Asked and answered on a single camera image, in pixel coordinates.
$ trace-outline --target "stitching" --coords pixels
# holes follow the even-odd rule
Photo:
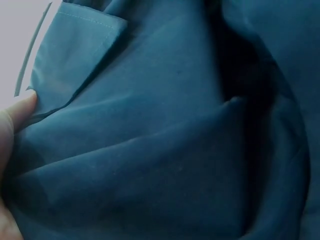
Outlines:
[[[110,36],[110,32],[108,33],[107,36],[105,36],[105,39],[101,42],[101,44],[97,47],[97,49],[94,51],[94,53],[92,54],[92,56],[96,55],[96,53],[98,52],[98,50],[105,44],[105,42],[108,40]]]
[[[95,20],[92,20],[92,19],[89,19],[89,18],[84,18],[84,17],[81,17],[81,16],[68,14],[68,13],[65,13],[65,12],[62,12],[62,11],[59,11],[58,14],[63,14],[63,15],[67,15],[67,16],[70,16],[70,17],[77,18],[77,19],[82,19],[82,20],[85,20],[85,21],[89,21],[89,22],[92,22],[92,23],[95,23],[95,24],[100,24],[100,25],[102,25],[102,26],[105,26],[105,27],[107,27],[107,28],[110,28],[110,29],[115,30],[115,28],[112,27],[112,26],[105,25],[105,24],[103,24],[102,22],[95,21]]]

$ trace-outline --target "hand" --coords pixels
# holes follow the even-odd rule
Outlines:
[[[22,96],[15,97],[9,106],[0,110],[0,183],[11,156],[14,133],[20,129],[24,121],[32,114],[36,101],[36,92],[28,90]],[[23,237],[16,221],[0,198],[0,240],[22,239]]]

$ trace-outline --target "teal fabric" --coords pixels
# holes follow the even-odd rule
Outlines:
[[[294,2],[64,2],[4,178],[24,239],[318,239],[319,4]]]

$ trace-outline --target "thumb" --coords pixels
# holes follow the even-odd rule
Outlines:
[[[22,95],[13,98],[7,103],[4,110],[0,111],[0,119],[6,119],[7,124],[10,124],[13,133],[17,132],[24,121],[26,121],[36,107],[37,94],[30,89],[25,91]]]
[[[0,110],[0,179],[11,155],[14,133],[19,130],[25,120],[35,109],[37,95],[28,90],[21,96],[13,98],[6,107]]]

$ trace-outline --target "fingernail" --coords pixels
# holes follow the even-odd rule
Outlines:
[[[33,89],[29,89],[29,90],[27,90],[27,91],[25,91],[25,92],[23,92],[22,94],[20,94],[20,98],[23,100],[23,99],[28,99],[28,98],[30,98],[30,97],[32,97],[32,96],[34,96],[34,95],[36,95],[37,93],[36,93],[36,91],[35,90],[33,90]]]

